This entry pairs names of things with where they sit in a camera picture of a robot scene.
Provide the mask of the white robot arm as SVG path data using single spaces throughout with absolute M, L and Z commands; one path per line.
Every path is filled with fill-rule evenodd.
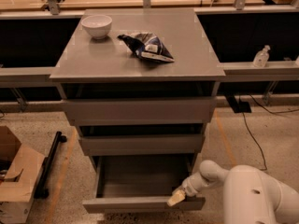
M 214 161 L 202 161 L 199 171 L 183 180 L 167 204 L 174 206 L 217 186 L 223 186 L 224 224 L 299 224 L 299 193 L 248 165 L 226 170 Z

